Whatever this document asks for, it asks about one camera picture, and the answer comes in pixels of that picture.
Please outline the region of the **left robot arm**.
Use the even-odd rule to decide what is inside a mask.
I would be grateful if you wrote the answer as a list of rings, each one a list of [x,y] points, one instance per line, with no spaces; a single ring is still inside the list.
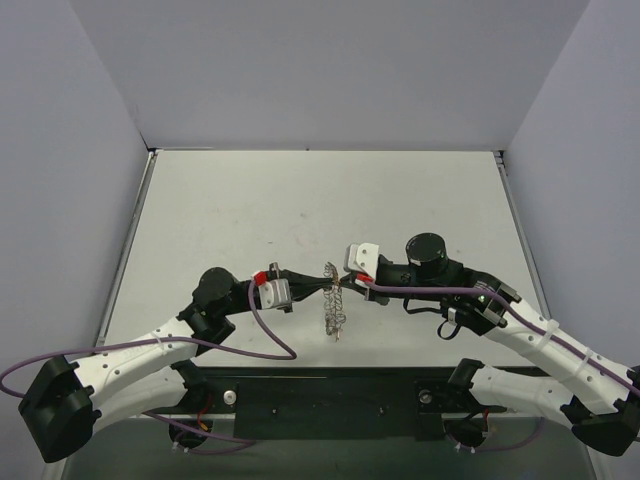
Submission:
[[[229,316],[289,311],[332,285],[330,278],[276,267],[245,281],[222,267],[211,268],[187,307],[153,331],[89,353],[46,355],[18,411],[47,463],[71,456],[100,428],[130,416],[175,405],[195,411],[206,388],[194,379],[192,361],[225,348],[235,330]]]

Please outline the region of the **metal disc key organizer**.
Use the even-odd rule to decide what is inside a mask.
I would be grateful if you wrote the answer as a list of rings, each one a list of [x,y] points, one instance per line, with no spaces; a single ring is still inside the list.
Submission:
[[[332,276],[333,279],[340,278],[336,266],[327,262],[324,266],[324,276]],[[336,292],[333,288],[329,292],[323,293],[324,298],[324,322],[326,335],[338,342],[341,338],[343,326],[346,322],[346,314],[343,308],[342,291]]]

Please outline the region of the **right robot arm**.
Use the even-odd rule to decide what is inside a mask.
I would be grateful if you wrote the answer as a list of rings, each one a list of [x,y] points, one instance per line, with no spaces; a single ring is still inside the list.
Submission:
[[[437,234],[412,237],[405,254],[406,263],[395,264],[376,244],[351,244],[344,269],[367,299],[436,302],[445,323],[510,349],[546,375],[535,379],[463,360],[446,386],[453,406],[479,403],[539,415],[613,457],[638,440],[638,368],[593,351],[506,283],[450,259]]]

